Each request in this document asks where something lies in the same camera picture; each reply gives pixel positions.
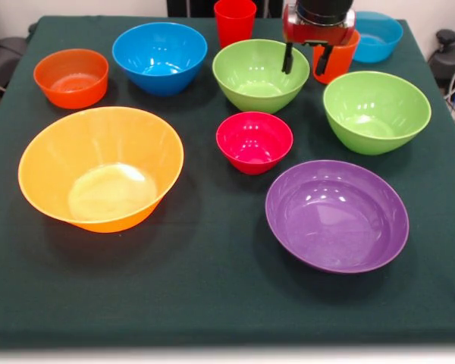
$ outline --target orange bowl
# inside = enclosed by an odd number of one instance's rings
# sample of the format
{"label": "orange bowl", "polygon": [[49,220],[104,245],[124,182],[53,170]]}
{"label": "orange bowl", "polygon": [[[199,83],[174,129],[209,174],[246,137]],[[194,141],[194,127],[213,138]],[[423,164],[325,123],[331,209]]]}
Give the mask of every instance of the orange bowl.
{"label": "orange bowl", "polygon": [[48,55],[33,71],[45,97],[60,108],[86,108],[108,88],[108,61],[89,49],[65,49]]}
{"label": "orange bowl", "polygon": [[91,108],[41,131],[18,167],[20,189],[41,213],[88,231],[146,219],[178,179],[180,137],[146,111]]}

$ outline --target red bowl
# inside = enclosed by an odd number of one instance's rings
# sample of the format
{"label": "red bowl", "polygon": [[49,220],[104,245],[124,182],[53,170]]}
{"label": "red bowl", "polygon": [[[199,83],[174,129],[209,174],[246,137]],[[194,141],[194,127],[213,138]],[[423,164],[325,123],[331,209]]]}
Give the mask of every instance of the red bowl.
{"label": "red bowl", "polygon": [[270,170],[290,151],[293,134],[280,118],[248,111],[224,120],[216,133],[219,149],[245,174]]}
{"label": "red bowl", "polygon": [[60,108],[87,108],[108,88],[108,61],[90,49],[65,49],[48,55],[33,77],[45,97]]}

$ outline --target purple bowl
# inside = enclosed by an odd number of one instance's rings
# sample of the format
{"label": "purple bowl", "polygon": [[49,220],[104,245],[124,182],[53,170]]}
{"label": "purple bowl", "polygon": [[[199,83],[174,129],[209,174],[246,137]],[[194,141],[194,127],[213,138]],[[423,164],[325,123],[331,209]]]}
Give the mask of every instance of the purple bowl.
{"label": "purple bowl", "polygon": [[362,273],[388,264],[410,231],[403,201],[378,175],[339,161],[305,162],[271,185],[266,217],[281,245],[331,273]]}

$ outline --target blue bowl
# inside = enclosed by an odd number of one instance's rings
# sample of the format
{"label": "blue bowl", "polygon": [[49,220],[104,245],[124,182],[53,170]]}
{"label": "blue bowl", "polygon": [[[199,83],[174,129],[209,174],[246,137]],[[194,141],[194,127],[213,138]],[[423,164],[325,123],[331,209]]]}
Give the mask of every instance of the blue bowl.
{"label": "blue bowl", "polygon": [[139,88],[157,96],[184,90],[199,73],[207,54],[197,30],[176,23],[148,23],[121,34],[113,58]]}
{"label": "blue bowl", "polygon": [[388,58],[403,37],[403,27],[392,17],[373,11],[356,12],[356,30],[361,40],[354,60],[376,63]]}

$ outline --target dark green cloth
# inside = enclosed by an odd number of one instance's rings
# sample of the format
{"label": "dark green cloth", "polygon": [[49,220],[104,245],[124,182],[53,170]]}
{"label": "dark green cloth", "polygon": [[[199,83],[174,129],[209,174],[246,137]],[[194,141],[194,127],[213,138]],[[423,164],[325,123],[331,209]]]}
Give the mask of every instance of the dark green cloth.
{"label": "dark green cloth", "polygon": [[[211,72],[219,50],[213,19],[175,19],[209,43],[196,80],[158,98],[127,81],[111,56],[123,31],[153,19],[44,17],[0,105],[0,347],[175,344],[310,344],[455,341],[455,125],[406,22],[392,57],[354,64],[408,79],[433,108],[429,126],[386,155],[348,151],[331,132],[324,87],[312,78],[277,115],[293,149],[272,171],[249,177],[218,151],[215,131],[237,110]],[[256,20],[253,37],[281,40],[279,20]],[[49,53],[90,48],[110,61],[98,104],[154,112],[180,134],[185,165],[155,212],[121,234],[54,221],[22,197],[17,165],[28,142],[72,111],[33,82]],[[299,47],[311,61],[311,51]],[[265,194],[287,168],[313,159],[357,163],[400,194],[409,240],[390,264],[364,275],[329,275],[281,248],[265,220]]]}

